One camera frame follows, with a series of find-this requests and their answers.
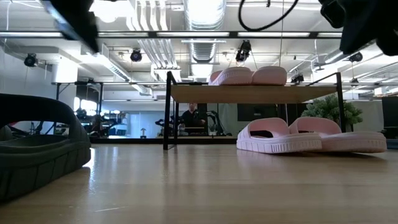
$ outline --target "wooden shelf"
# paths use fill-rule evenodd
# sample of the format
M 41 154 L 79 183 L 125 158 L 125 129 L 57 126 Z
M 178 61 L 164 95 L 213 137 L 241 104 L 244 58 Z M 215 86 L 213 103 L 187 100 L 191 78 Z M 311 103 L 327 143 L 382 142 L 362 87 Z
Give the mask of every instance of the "wooden shelf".
M 336 92 L 333 86 L 172 86 L 178 103 L 302 103 Z

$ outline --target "black cable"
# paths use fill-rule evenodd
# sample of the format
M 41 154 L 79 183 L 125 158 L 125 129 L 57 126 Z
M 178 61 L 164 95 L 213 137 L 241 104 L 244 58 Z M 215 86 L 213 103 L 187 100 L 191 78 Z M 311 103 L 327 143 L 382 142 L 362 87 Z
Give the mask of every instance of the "black cable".
M 242 8 L 243 8 L 244 2 L 245 2 L 245 0 L 241 0 L 241 3 L 239 4 L 239 12 L 238 12 L 238 20 L 239 20 L 239 23 L 240 23 L 240 25 L 241 25 L 245 30 L 247 30 L 247 31 L 249 31 L 249 32 L 259 32 L 259 31 L 268 29 L 268 28 L 272 27 L 273 25 L 277 24 L 278 22 L 280 22 L 282 19 L 285 19 L 285 17 L 286 17 L 287 15 L 289 15 L 290 12 L 292 12 L 292 10 L 294 9 L 294 7 L 296 7 L 296 5 L 297 5 L 297 3 L 299 2 L 299 0 L 295 0 L 295 1 L 293 2 L 292 6 L 290 7 L 290 9 L 288 9 L 288 10 L 285 12 L 285 14 L 283 14 L 282 16 L 280 16 L 277 20 L 275 20 L 274 22 L 271 22 L 270 24 L 268 24 L 268 25 L 266 25 L 266 26 L 263 26 L 263 27 L 260 27 L 260 28 L 256 28 L 256 29 L 253 29 L 253 28 L 250 28 L 250 27 L 246 26 L 245 23 L 244 23 L 243 20 L 242 20 Z

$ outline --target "dark green slide sandal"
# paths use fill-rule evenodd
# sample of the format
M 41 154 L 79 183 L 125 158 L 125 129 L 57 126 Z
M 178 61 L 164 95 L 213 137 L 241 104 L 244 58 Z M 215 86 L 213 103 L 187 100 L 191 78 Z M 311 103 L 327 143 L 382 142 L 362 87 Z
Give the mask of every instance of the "dark green slide sandal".
M 36 96 L 0 94 L 0 104 L 7 106 L 7 113 L 0 116 L 2 135 L 7 134 L 3 127 L 17 121 L 69 124 L 67 137 L 35 135 L 0 141 L 0 202 L 43 187 L 90 161 L 90 139 L 65 103 Z

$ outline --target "slide sandal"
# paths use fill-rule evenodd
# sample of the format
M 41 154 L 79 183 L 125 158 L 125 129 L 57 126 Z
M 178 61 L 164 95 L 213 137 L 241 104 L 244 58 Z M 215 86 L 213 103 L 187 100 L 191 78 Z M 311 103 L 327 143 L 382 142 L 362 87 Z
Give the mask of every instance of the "slide sandal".
M 377 153 L 387 150 L 386 138 L 377 132 L 361 131 L 341 133 L 340 127 L 326 118 L 297 118 L 289 127 L 291 134 L 318 133 L 322 138 L 322 151 Z
M 263 153 L 314 151 L 322 148 L 318 134 L 290 134 L 280 118 L 265 118 L 250 122 L 239 134 L 236 147 Z
M 227 68 L 211 74 L 209 85 L 251 85 L 252 74 L 245 67 Z
M 0 128 L 15 121 L 51 121 L 70 126 L 67 137 L 35 135 L 0 141 L 0 201 L 43 187 L 91 159 L 90 139 L 65 103 L 7 94 L 0 94 L 0 102 L 9 105 L 7 116 L 0 117 Z
M 282 67 L 266 66 L 253 73 L 253 85 L 285 85 L 287 72 Z
M 7 141 L 13 139 L 12 131 L 8 126 L 0 128 L 0 141 Z

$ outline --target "window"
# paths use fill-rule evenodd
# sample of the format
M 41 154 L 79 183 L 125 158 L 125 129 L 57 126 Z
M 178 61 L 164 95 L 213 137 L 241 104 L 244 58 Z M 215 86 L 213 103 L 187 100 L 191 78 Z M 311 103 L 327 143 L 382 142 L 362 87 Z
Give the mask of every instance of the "window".
M 80 98 L 75 97 L 75 101 L 73 102 L 73 111 L 76 111 L 80 107 Z
M 87 111 L 88 116 L 96 115 L 97 104 L 94 101 L 81 100 L 80 107 Z

